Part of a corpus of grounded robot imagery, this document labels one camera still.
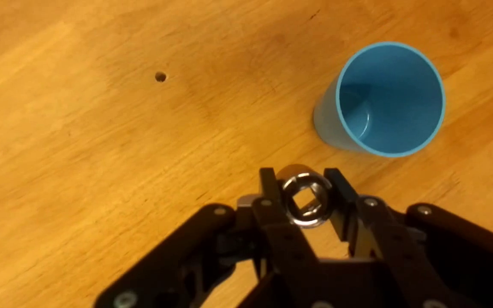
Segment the wood grain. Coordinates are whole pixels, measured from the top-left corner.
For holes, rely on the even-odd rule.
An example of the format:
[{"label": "wood grain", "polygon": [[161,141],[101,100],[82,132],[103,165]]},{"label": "wood grain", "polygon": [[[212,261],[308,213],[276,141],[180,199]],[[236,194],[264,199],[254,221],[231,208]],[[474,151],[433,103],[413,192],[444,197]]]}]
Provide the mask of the wood grain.
[{"label": "wood grain", "polygon": [[[442,134],[406,160],[331,149],[315,103],[348,57],[389,40],[442,72]],[[493,4],[0,0],[0,308],[91,307],[200,206],[293,163],[493,230]],[[308,237],[341,252],[327,226]],[[252,286],[245,264],[207,307]]]}]

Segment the plastic cup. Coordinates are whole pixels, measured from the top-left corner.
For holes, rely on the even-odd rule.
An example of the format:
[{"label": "plastic cup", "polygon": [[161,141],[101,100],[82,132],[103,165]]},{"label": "plastic cup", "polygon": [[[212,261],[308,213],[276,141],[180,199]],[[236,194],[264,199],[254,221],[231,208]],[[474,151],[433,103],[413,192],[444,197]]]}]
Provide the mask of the plastic cup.
[{"label": "plastic cup", "polygon": [[315,131],[327,144],[384,158],[426,148],[445,115],[435,66],[402,43],[358,52],[317,105]]}]

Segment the table surface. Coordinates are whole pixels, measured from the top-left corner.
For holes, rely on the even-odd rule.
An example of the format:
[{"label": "table surface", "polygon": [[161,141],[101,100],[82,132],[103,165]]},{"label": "table surface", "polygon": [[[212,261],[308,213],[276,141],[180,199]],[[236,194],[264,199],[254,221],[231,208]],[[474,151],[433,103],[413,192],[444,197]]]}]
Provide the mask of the table surface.
[{"label": "table surface", "polygon": [[[442,72],[440,136],[406,160],[325,146],[315,103],[348,57],[390,40]],[[0,308],[91,307],[199,208],[293,163],[493,232],[493,4],[0,0]],[[308,237],[341,255],[327,226]],[[243,264],[207,307],[254,285]]]}]

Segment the cup rim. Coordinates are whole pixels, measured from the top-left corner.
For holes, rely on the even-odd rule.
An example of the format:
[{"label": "cup rim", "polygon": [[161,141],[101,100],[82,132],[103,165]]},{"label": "cup rim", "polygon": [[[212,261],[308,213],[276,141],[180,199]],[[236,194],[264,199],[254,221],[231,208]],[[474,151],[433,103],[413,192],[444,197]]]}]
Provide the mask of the cup rim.
[{"label": "cup rim", "polygon": [[[402,151],[402,153],[384,153],[384,151],[379,151],[379,149],[373,149],[370,146],[367,146],[365,143],[361,143],[348,127],[348,122],[343,115],[343,108],[339,107],[341,101],[341,84],[343,84],[343,79],[348,72],[348,69],[351,67],[351,64],[360,59],[363,54],[367,52],[372,52],[375,48],[401,48],[401,50],[408,50],[411,54],[414,54],[416,57],[420,57],[423,62],[428,64],[428,67],[432,69],[437,83],[438,83],[438,88],[440,88],[440,115],[438,115],[438,122],[437,125],[433,127],[433,132],[426,137],[425,143],[418,144],[414,149],[409,149],[409,151]],[[380,43],[373,43],[373,45],[368,45],[365,47],[363,50],[356,52],[344,66],[344,69],[341,71],[339,74],[339,79],[337,79],[337,84],[336,84],[336,110],[337,110],[337,115],[339,115],[339,120],[346,131],[346,134],[349,136],[351,141],[355,141],[356,146],[360,146],[363,151],[370,153],[370,155],[375,155],[375,156],[382,156],[382,158],[406,158],[406,156],[411,156],[414,153],[420,153],[421,149],[425,149],[438,134],[442,124],[444,124],[444,119],[445,119],[445,108],[447,108],[447,96],[445,96],[445,88],[444,88],[444,83],[442,83],[442,78],[437,71],[437,67],[430,62],[430,59],[426,55],[423,55],[420,50],[409,47],[409,45],[404,45],[404,43],[399,43],[399,42],[380,42]]]}]

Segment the screw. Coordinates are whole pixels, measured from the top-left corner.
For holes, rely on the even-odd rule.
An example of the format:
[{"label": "screw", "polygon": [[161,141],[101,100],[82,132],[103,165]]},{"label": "screw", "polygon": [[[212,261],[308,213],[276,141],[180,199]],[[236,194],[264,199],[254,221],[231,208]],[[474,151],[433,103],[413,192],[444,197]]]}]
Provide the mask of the screw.
[{"label": "screw", "polygon": [[418,213],[425,214],[425,216],[430,216],[432,214],[432,208],[428,206],[420,206],[418,208]]},{"label": "screw", "polygon": [[447,308],[447,305],[437,300],[425,300],[423,308]]},{"label": "screw", "polygon": [[262,199],[262,201],[260,201],[260,206],[264,206],[264,208],[271,208],[272,202],[271,202],[269,199]]},{"label": "screw", "polygon": [[375,208],[375,206],[379,206],[379,201],[368,197],[368,199],[365,199],[365,204],[367,204],[368,208]]},{"label": "screw", "polygon": [[118,295],[113,302],[115,308],[134,308],[139,302],[139,297],[134,291],[125,291]]},{"label": "screw", "polygon": [[214,209],[214,214],[216,214],[216,216],[226,216],[226,213],[228,213],[228,211],[226,211],[224,208]]},{"label": "screw", "polygon": [[312,308],[334,308],[329,302],[315,302]]}]

